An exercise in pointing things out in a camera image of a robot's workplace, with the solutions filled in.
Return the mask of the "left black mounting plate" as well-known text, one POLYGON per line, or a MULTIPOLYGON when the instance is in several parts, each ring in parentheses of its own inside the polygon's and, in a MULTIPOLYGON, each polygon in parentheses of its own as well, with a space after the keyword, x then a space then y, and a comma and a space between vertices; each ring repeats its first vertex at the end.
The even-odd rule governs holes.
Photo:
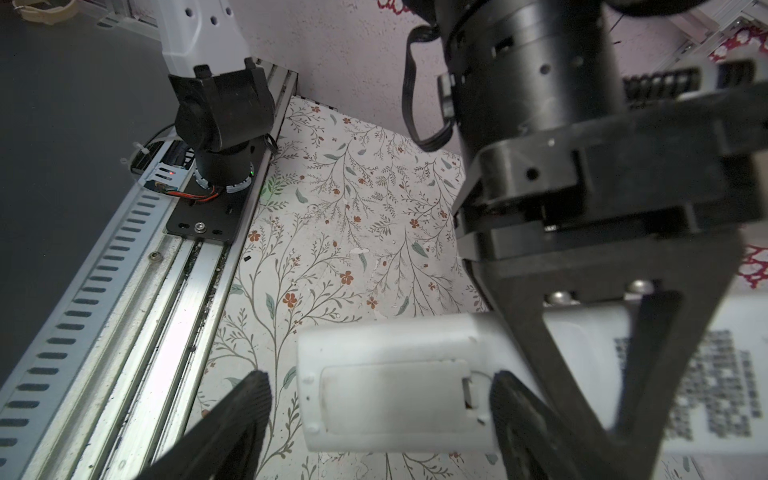
POLYGON ((192 178, 175 192, 178 203, 165 230, 186 239, 202 239, 222 245, 235 240, 246 203, 260 186, 271 138, 261 137, 245 144, 233 156, 214 154, 193 166, 192 178))

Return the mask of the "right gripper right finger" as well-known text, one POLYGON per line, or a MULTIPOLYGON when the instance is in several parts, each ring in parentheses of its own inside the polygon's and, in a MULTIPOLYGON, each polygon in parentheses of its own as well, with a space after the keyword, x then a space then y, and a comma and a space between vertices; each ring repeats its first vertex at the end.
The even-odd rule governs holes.
POLYGON ((508 478, 600 476, 600 459, 512 373, 494 375, 489 405, 508 478))

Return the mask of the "white remote control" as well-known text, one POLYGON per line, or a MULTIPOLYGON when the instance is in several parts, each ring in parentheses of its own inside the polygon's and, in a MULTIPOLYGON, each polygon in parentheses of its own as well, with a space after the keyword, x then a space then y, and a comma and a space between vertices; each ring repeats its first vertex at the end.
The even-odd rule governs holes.
MULTIPOLYGON (((493 376, 534 377, 491 313, 312 327, 295 379, 314 452, 489 453, 493 376)), ((767 450, 767 297, 726 298, 684 376, 664 433, 670 454, 767 450)))

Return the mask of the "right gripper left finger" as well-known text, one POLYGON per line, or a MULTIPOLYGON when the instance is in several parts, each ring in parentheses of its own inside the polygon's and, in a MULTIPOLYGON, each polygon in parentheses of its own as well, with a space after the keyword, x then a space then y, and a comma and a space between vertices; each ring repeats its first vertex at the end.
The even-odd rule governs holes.
POLYGON ((253 479, 272 406, 266 372, 243 378, 140 479, 253 479))

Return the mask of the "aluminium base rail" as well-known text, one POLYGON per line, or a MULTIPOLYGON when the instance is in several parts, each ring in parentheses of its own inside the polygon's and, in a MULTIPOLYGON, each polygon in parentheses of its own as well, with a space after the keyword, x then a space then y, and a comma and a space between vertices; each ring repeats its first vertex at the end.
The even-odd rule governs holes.
POLYGON ((132 479, 184 434, 269 161, 232 230, 136 182, 1 391, 5 479, 132 479))

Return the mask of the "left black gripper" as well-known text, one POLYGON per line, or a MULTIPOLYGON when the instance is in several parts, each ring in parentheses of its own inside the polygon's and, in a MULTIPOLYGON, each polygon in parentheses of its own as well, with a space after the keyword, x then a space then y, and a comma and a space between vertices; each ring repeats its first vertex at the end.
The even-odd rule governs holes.
POLYGON ((755 45, 622 77, 601 1, 435 1, 441 138, 458 134, 466 270, 486 300, 716 299, 760 219, 755 45))

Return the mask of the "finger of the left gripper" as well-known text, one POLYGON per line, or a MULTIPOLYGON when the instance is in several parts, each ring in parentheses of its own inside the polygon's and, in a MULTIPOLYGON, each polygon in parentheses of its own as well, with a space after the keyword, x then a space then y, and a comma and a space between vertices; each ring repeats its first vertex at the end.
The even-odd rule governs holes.
POLYGON ((471 260, 528 387, 600 459, 651 476, 676 390, 738 267, 736 229, 471 260))

